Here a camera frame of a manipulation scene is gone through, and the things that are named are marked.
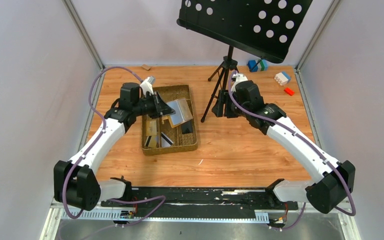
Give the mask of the yellow leather card holder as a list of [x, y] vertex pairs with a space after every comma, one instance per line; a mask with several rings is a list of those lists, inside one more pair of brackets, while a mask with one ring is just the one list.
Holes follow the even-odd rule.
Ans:
[[174, 113], [163, 116], [161, 118], [162, 125], [169, 125], [171, 128], [175, 128], [193, 119], [193, 113], [187, 99], [172, 100], [167, 105], [174, 110]]

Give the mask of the beige illustrated card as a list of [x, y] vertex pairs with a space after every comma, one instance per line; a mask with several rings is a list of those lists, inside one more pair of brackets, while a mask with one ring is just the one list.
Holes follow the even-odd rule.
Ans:
[[157, 120], [147, 120], [145, 122], [145, 136], [156, 136], [158, 134]]

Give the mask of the dark grey card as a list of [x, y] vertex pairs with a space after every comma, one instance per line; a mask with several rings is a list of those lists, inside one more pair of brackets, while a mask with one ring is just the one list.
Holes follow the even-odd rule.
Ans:
[[183, 135], [192, 134], [194, 132], [194, 124], [192, 120], [189, 120], [180, 125], [181, 133]]

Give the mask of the white card with black stripe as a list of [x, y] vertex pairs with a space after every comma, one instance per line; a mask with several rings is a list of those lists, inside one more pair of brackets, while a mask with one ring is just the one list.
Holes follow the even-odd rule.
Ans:
[[158, 136], [150, 135], [145, 138], [144, 146], [147, 148], [157, 148], [158, 147]]

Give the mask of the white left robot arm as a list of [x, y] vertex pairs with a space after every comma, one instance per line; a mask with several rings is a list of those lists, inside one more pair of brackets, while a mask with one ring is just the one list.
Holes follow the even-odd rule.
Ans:
[[58, 161], [53, 169], [54, 199], [65, 206], [91, 211], [102, 201], [130, 201], [132, 183], [123, 177], [99, 182], [96, 172], [113, 145], [139, 116], [151, 119], [175, 114], [152, 85], [124, 83], [119, 98], [103, 116], [103, 122], [83, 148], [69, 160]]

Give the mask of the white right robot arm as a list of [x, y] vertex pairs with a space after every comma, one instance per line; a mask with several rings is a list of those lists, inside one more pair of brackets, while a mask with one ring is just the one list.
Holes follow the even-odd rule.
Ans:
[[337, 209], [349, 216], [356, 215], [351, 196], [356, 167], [323, 151], [281, 108], [265, 103], [253, 81], [236, 81], [229, 89], [219, 90], [215, 108], [218, 117], [246, 118], [252, 127], [286, 149], [311, 177], [309, 181], [278, 179], [269, 187], [275, 201], [310, 203], [323, 214]]

